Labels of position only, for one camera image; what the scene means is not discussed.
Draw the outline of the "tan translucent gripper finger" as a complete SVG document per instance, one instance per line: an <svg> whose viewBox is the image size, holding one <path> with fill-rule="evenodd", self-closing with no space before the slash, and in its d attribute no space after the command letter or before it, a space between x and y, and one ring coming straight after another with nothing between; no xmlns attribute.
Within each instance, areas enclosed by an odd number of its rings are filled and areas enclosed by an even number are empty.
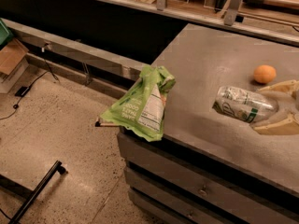
<svg viewBox="0 0 299 224"><path fill-rule="evenodd" d="M298 114L278 114L269 119L255 122L251 128L262 135L295 135L299 134Z"/></svg>
<svg viewBox="0 0 299 224"><path fill-rule="evenodd" d="M281 91L281 92L289 94L292 98L295 98L297 96L297 92L299 91L299 81L297 81L297 80L282 81L282 82L258 89L258 92L261 92L261 91Z"/></svg>

